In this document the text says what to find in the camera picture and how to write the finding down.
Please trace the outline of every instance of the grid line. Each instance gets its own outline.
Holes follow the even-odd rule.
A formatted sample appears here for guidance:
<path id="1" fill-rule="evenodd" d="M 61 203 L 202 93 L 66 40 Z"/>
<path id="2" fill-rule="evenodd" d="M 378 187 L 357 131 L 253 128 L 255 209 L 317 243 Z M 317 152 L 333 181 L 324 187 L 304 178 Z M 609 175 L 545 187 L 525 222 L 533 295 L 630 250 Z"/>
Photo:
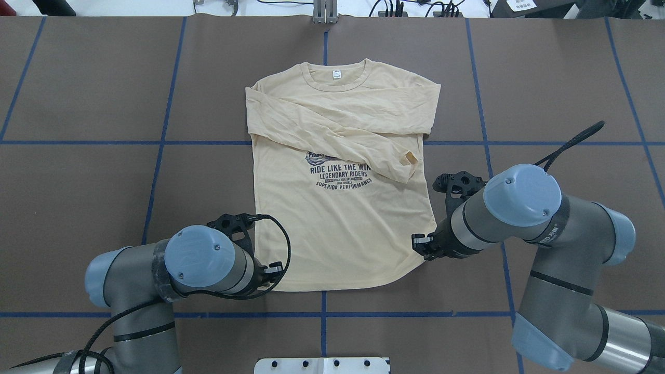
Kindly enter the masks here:
<path id="1" fill-rule="evenodd" d="M 642 125 L 640 124 L 640 117 L 637 115 L 637 110 L 635 109 L 635 104 L 632 101 L 632 95 L 628 89 L 628 83 L 626 82 L 626 77 L 624 76 L 623 69 L 621 68 L 621 62 L 619 61 L 619 55 L 616 52 L 616 46 L 614 45 L 614 37 L 612 36 L 612 27 L 610 26 L 610 19 L 605 17 L 605 28 L 607 29 L 607 37 L 610 40 L 610 47 L 612 47 L 612 55 L 614 56 L 614 63 L 616 64 L 616 70 L 619 73 L 619 78 L 621 79 L 621 84 L 623 85 L 624 92 L 626 93 L 626 98 L 628 99 L 628 105 L 630 105 L 630 111 L 632 117 L 635 120 L 635 126 L 637 126 L 637 132 L 640 134 L 640 139 L 642 139 L 642 145 L 644 147 L 644 153 L 646 153 L 646 159 L 649 162 L 649 168 L 651 168 L 651 173 L 654 177 L 654 182 L 656 183 L 656 188 L 658 189 L 658 194 L 660 195 L 660 203 L 665 208 L 665 194 L 663 194 L 662 186 L 660 185 L 660 179 L 658 178 L 658 173 L 656 171 L 656 166 L 654 161 L 651 158 L 651 152 L 646 143 L 646 137 L 644 136 L 644 131 Z"/>
<path id="2" fill-rule="evenodd" d="M 629 315 L 665 315 L 663 309 L 625 309 Z M 321 318 L 317 311 L 268 312 L 175 312 L 178 319 L 224 318 Z M 327 318 L 497 318 L 510 317 L 510 311 L 329 311 Z M 97 311 L 0 311 L 0 318 L 109 318 L 109 312 Z"/>
<path id="3" fill-rule="evenodd" d="M 11 113 L 14 111 L 14 105 L 16 105 L 16 100 L 19 98 L 19 93 L 21 92 L 21 87 L 23 86 L 23 80 L 25 80 L 25 75 L 28 73 L 28 68 L 30 67 L 30 62 L 33 59 L 35 54 L 35 49 L 37 49 L 37 43 L 39 42 L 39 37 L 41 32 L 44 29 L 44 23 L 46 23 L 46 17 L 42 17 L 41 22 L 39 23 L 39 28 L 37 29 L 37 34 L 35 34 L 35 40 L 33 41 L 33 46 L 30 48 L 30 53 L 28 58 L 25 60 L 25 66 L 23 66 L 23 71 L 21 72 L 21 78 L 16 85 L 16 90 L 14 91 L 14 96 L 9 103 L 9 109 L 7 110 L 7 116 L 5 117 L 5 122 L 3 123 L 2 130 L 0 130 L 0 141 L 5 137 L 7 132 L 7 127 L 9 126 L 9 120 L 11 119 Z"/>
<path id="4" fill-rule="evenodd" d="M 487 138 L 487 127 L 485 126 L 485 111 L 483 110 L 483 101 L 480 95 L 480 84 L 478 82 L 478 70 L 475 64 L 475 54 L 473 53 L 473 37 L 471 35 L 471 24 L 468 18 L 464 19 L 466 25 L 466 37 L 469 42 L 469 58 L 471 59 L 471 70 L 473 73 L 473 85 L 475 87 L 475 98 L 478 105 L 478 115 L 480 118 L 480 129 L 483 134 L 483 146 L 485 148 L 485 160 L 487 161 L 487 173 L 490 178 L 494 177 L 494 170 L 492 169 L 491 154 L 489 152 L 489 139 Z M 505 251 L 505 244 L 501 242 L 501 255 L 503 260 L 503 279 L 505 282 L 506 296 L 508 298 L 508 308 L 510 309 L 511 324 L 515 325 L 515 304 L 513 302 L 513 288 L 510 282 L 510 269 L 508 266 L 508 256 Z M 524 365 L 522 363 L 522 355 L 515 352 L 517 359 L 517 370 L 519 374 L 524 374 Z"/>
<path id="5" fill-rule="evenodd" d="M 8 145 L 220 145 L 251 146 L 251 140 L 0 140 Z M 425 140 L 426 146 L 562 146 L 565 142 L 519 141 L 519 140 Z M 589 142 L 576 146 L 665 146 L 665 142 Z"/>
<path id="6" fill-rule="evenodd" d="M 152 177 L 152 186 L 150 187 L 150 197 L 148 199 L 148 211 L 146 212 L 146 223 L 143 226 L 143 237 L 141 239 L 141 244 L 148 243 L 148 229 L 150 228 L 150 220 L 152 219 L 152 207 L 155 202 L 155 189 L 157 187 L 157 178 L 159 177 L 160 174 L 160 167 L 162 166 L 162 155 L 164 153 L 164 145 L 166 143 L 166 131 L 168 129 L 168 121 L 171 115 L 171 104 L 173 103 L 173 93 L 176 89 L 176 79 L 178 77 L 178 65 L 180 63 L 180 53 L 182 52 L 182 41 L 185 37 L 186 26 L 187 26 L 187 17 L 182 17 L 182 26 L 180 27 L 180 40 L 178 41 L 178 51 L 176 52 L 176 61 L 173 66 L 171 87 L 169 89 L 168 101 L 166 103 L 166 113 L 164 114 L 164 125 L 162 126 L 162 138 L 160 139 L 160 149 L 157 152 L 155 173 Z"/>
<path id="7" fill-rule="evenodd" d="M 323 33 L 323 65 L 328 66 L 328 31 Z M 321 357 L 328 356 L 328 292 L 321 291 Z"/>

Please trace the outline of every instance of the shirt sleeve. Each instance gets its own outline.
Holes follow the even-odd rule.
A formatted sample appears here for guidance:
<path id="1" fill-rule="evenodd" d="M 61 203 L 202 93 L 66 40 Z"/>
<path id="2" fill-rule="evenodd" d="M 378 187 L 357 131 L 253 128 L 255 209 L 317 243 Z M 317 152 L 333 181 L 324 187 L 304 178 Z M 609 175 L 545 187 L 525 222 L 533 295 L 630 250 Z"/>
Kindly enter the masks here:
<path id="1" fill-rule="evenodd" d="M 440 90 L 440 85 L 432 84 L 282 99 L 345 127 L 378 134 L 429 134 Z"/>
<path id="2" fill-rule="evenodd" d="M 373 171 L 401 183 L 409 181 L 420 162 L 411 150 L 379 134 L 343 126 L 303 105 L 249 87 L 245 94 L 250 134 L 301 150 L 367 163 Z"/>

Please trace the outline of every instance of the metal bracket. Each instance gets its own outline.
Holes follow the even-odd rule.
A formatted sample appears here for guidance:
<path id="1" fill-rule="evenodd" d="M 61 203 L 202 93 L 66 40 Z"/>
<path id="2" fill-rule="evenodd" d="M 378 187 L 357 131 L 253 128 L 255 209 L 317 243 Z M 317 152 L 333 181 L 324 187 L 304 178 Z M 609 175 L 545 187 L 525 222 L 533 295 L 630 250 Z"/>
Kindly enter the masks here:
<path id="1" fill-rule="evenodd" d="M 313 0 L 314 23 L 337 23 L 337 0 Z"/>
<path id="2" fill-rule="evenodd" d="M 260 359 L 254 374 L 390 374 L 385 357 Z"/>

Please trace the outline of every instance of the white mounting plate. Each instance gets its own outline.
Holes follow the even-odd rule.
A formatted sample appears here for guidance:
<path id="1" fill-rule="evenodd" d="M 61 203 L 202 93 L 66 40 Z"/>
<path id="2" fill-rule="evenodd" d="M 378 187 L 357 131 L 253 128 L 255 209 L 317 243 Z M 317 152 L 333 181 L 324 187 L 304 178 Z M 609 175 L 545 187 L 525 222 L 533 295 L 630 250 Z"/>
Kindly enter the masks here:
<path id="1" fill-rule="evenodd" d="M 390 374 L 389 362 L 390 359 L 381 357 L 260 359 L 254 366 L 254 374 Z"/>

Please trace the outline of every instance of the black cable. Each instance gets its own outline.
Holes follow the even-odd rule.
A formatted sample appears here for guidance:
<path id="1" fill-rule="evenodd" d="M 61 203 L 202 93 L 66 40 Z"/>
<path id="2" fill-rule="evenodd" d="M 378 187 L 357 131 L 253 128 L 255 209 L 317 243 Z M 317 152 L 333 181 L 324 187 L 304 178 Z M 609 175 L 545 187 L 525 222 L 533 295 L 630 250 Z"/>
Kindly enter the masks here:
<path id="1" fill-rule="evenodd" d="M 600 131 L 602 127 L 605 125 L 605 121 L 598 121 L 592 126 L 584 129 L 584 131 L 580 132 L 579 134 L 575 135 L 572 139 L 568 140 L 564 145 L 562 145 L 559 149 L 556 151 L 548 154 L 546 157 L 544 157 L 542 160 L 534 163 L 534 165 L 540 165 L 543 162 L 547 161 L 545 166 L 543 167 L 544 171 L 548 171 L 549 167 L 552 166 L 552 163 L 554 163 L 554 160 L 559 157 L 563 151 L 566 149 L 582 142 L 583 140 L 587 139 L 591 135 L 595 134 L 596 132 Z"/>
<path id="2" fill-rule="evenodd" d="M 267 218 L 270 221 L 273 221 L 277 227 L 282 231 L 282 234 L 284 234 L 284 238 L 287 241 L 287 263 L 284 265 L 284 269 L 282 270 L 282 274 L 275 280 L 275 283 L 268 287 L 267 289 L 264 289 L 263 291 L 260 291 L 259 293 L 255 293 L 253 295 L 245 295 L 245 296 L 234 296 L 234 295 L 226 295 L 221 292 L 214 292 L 214 291 L 208 291 L 206 289 L 199 289 L 197 291 L 191 291 L 184 293 L 185 296 L 189 295 L 195 295 L 195 294 L 204 294 L 204 295 L 210 295 L 210 296 L 216 296 L 220 297 L 222 299 L 231 299 L 231 300 L 249 300 L 249 299 L 255 299 L 257 297 L 261 297 L 265 295 L 266 293 L 272 291 L 279 282 L 282 280 L 284 277 L 284 274 L 287 273 L 287 270 L 289 269 L 289 264 L 291 263 L 291 239 L 289 239 L 289 235 L 287 234 L 287 231 L 284 229 L 284 226 L 282 226 L 274 217 L 268 215 L 268 214 L 257 214 L 261 219 Z"/>
<path id="3" fill-rule="evenodd" d="M 441 5 L 441 13 L 444 12 L 445 7 L 446 7 L 446 4 L 444 4 L 443 1 L 435 1 L 434 3 L 432 3 L 432 4 L 430 5 L 430 8 L 427 9 L 427 13 L 425 13 L 425 17 L 427 17 L 428 15 L 430 15 L 430 11 L 431 11 L 432 8 L 434 7 L 434 5 L 437 5 L 437 4 Z"/>
<path id="4" fill-rule="evenodd" d="M 374 10 L 376 9 L 376 6 L 377 6 L 380 2 L 381 2 L 381 0 L 376 0 L 376 2 L 374 3 L 374 6 L 372 7 L 372 10 L 370 11 L 370 15 L 367 16 L 367 17 L 371 17 L 371 16 L 372 16 L 372 13 L 374 12 Z"/>
<path id="5" fill-rule="evenodd" d="M 76 356 L 78 357 L 82 352 L 83 352 L 83 350 L 82 350 L 82 349 L 79 349 L 78 352 L 76 353 Z M 50 359 L 56 359 L 56 358 L 62 357 L 65 353 L 66 353 L 66 352 L 53 353 L 52 355 L 43 356 L 43 357 L 40 357 L 40 358 L 38 358 L 38 359 L 34 359 L 34 360 L 26 361 L 26 362 L 24 362 L 24 363 L 20 363 L 20 364 L 18 364 L 18 365 L 16 365 L 16 366 L 12 366 L 12 367 L 10 367 L 10 369 L 14 369 L 15 367 L 21 367 L 21 366 L 32 365 L 32 364 L 34 364 L 34 363 L 40 363 L 40 362 L 44 362 L 44 361 L 46 361 L 46 360 L 50 360 Z M 88 355 L 91 356 L 91 357 L 94 357 L 94 358 L 98 359 L 98 360 L 101 361 L 101 362 L 103 362 L 103 363 L 106 365 L 106 368 L 108 369 L 108 372 L 109 372 L 110 374 L 114 374 L 114 373 L 115 373 L 115 370 L 113 369 L 113 364 L 111 363 L 111 360 L 109 360 L 109 359 L 106 358 L 105 356 L 103 356 L 103 355 L 101 355 L 101 354 L 99 354 L 99 353 L 97 353 L 97 352 L 95 352 L 95 351 L 90 351 L 90 352 L 88 352 Z"/>
<path id="6" fill-rule="evenodd" d="M 303 1 L 266 1 L 266 0 L 256 0 L 264 4 L 299 4 L 299 5 L 314 5 L 314 3 L 305 3 Z"/>
<path id="7" fill-rule="evenodd" d="M 26 366 L 26 365 L 32 365 L 32 364 L 34 364 L 34 363 L 40 363 L 40 362 L 42 362 L 42 361 L 46 361 L 46 360 L 50 360 L 50 359 L 55 359 L 55 358 L 57 358 L 57 357 L 62 357 L 64 354 L 65 354 L 65 352 L 60 352 L 60 353 L 53 353 L 52 355 L 48 355 L 48 356 L 42 356 L 42 357 L 40 357 L 40 358 L 38 358 L 38 359 L 34 359 L 34 360 L 30 360 L 30 361 L 26 361 L 26 362 L 24 362 L 24 363 L 20 363 L 20 364 L 18 364 L 18 365 L 16 365 L 16 366 L 12 366 L 12 367 L 10 367 L 10 369 L 14 369 L 15 367 L 21 367 L 21 366 Z"/>
<path id="8" fill-rule="evenodd" d="M 131 307 L 127 309 L 126 311 L 121 311 L 120 313 L 114 315 L 113 317 L 109 318 L 106 322 L 104 322 L 98 329 L 95 331 L 94 334 L 92 334 L 92 337 L 90 340 L 88 340 L 88 343 L 85 345 L 85 348 L 83 348 L 81 352 L 81 357 L 78 360 L 78 374 L 85 374 L 85 359 L 88 357 L 90 354 L 90 348 L 92 348 L 92 344 L 97 340 L 99 335 L 102 335 L 102 332 L 111 325 L 111 323 L 114 323 L 115 321 L 119 320 L 120 318 L 123 318 L 125 315 L 128 315 L 130 313 L 134 313 L 135 311 L 139 309 L 143 309 L 145 307 L 149 307 L 151 305 L 155 305 L 158 303 L 162 303 L 162 299 L 155 299 L 152 301 L 147 301 L 143 304 L 139 304 L 135 307 Z"/>

